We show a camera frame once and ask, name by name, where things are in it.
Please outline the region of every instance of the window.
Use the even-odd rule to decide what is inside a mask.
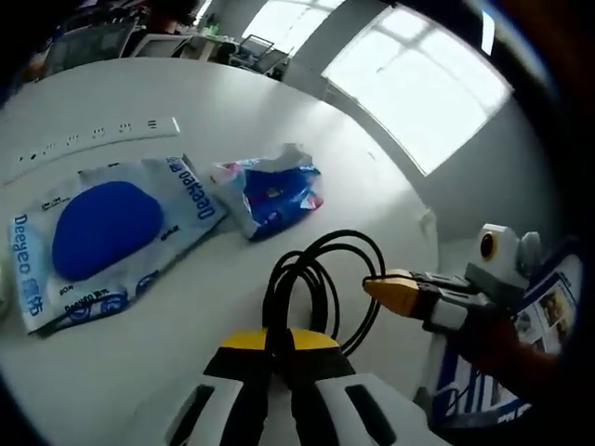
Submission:
[[[294,55],[344,0],[269,0],[244,31]]]
[[[200,7],[198,12],[196,13],[196,18],[194,18],[194,23],[193,23],[194,26],[198,25],[198,22],[201,21],[201,19],[203,18],[203,16],[206,13],[206,10],[208,9],[208,7],[211,6],[211,3],[213,3],[213,0],[205,0],[203,5]]]
[[[469,140],[509,94],[473,50],[414,12],[389,8],[326,68],[427,175]]]

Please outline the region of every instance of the power strip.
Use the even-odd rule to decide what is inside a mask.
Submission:
[[[166,138],[177,135],[179,135],[179,127],[174,117],[124,121],[117,125],[97,126],[86,132],[72,133],[28,153],[19,153],[18,158],[10,163],[10,170],[4,177],[4,184],[14,181],[40,165],[78,151],[134,139]]]

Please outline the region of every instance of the white table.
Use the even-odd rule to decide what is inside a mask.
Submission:
[[[40,188],[80,168],[182,152],[199,167],[272,153],[287,141],[303,142],[313,155],[323,172],[325,203],[263,243],[248,243],[237,232],[207,241],[136,305],[109,319],[41,339],[25,334],[13,308],[0,326],[2,373],[34,425],[61,446],[111,444],[151,392],[177,374],[202,371],[234,330],[258,327],[271,268],[288,250],[304,248],[331,230],[352,228],[374,238],[392,267],[437,268],[436,230],[427,208],[361,127],[315,98],[231,67],[119,59],[27,85],[0,112],[0,165],[18,147],[147,111],[175,116],[181,136],[114,144],[41,166],[0,190],[2,224]],[[4,238],[2,244],[6,252]],[[366,271],[349,254],[331,254],[323,263],[339,290],[339,339],[344,340],[369,302],[361,289]],[[293,319],[305,323],[309,299],[298,295],[292,302]],[[351,359],[357,370],[374,372],[413,396],[429,342],[415,321],[381,311]],[[275,393],[261,444],[281,444],[278,435],[284,444],[298,444],[291,418],[274,410],[286,405],[287,395]]]

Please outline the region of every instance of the black cable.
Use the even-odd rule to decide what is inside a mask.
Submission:
[[[475,377],[477,378],[480,374],[482,374],[479,370],[475,371]],[[444,418],[448,415],[448,412],[456,406],[456,404],[460,401],[461,398],[463,398],[465,396],[465,394],[467,394],[467,392],[469,391],[469,387],[470,387],[471,383],[467,384],[467,386],[463,389],[462,392],[458,392],[458,395],[456,395],[455,399],[453,400],[453,402],[451,402],[448,407],[446,408],[446,411],[444,411]]]
[[[354,237],[366,242],[374,251],[377,257],[378,272],[370,257],[357,246],[347,243],[330,243],[341,237]],[[298,278],[303,280],[311,294],[311,323],[310,329],[314,332],[325,333],[328,319],[328,293],[332,296],[335,315],[335,326],[331,337],[337,339],[340,326],[340,306],[337,295],[337,288],[324,267],[317,258],[333,251],[352,252],[361,258],[368,268],[371,277],[386,276],[386,265],[384,257],[378,246],[367,235],[356,230],[336,230],[321,237],[312,243],[304,251],[291,251],[283,255],[272,269],[269,284],[262,304],[262,326],[267,327],[270,333],[284,332],[287,329],[287,317],[289,312],[289,299],[294,284]],[[378,312],[380,304],[371,299],[364,320],[343,345],[342,350],[349,356],[362,344],[369,333]]]

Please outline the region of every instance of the white wall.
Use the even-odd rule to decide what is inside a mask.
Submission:
[[[438,245],[438,272],[447,276],[463,275],[475,238],[461,239]]]
[[[266,0],[217,2],[220,32],[241,37]],[[546,244],[557,242],[562,229],[553,181],[536,135],[514,99],[423,177],[382,125],[322,78],[328,63],[385,8],[377,0],[346,0],[297,52],[284,82],[342,110],[378,142],[433,209],[442,241],[472,238],[491,222],[512,226],[519,234],[539,230]]]
[[[242,33],[267,0],[213,0],[206,15],[215,14],[219,34],[242,40]]]

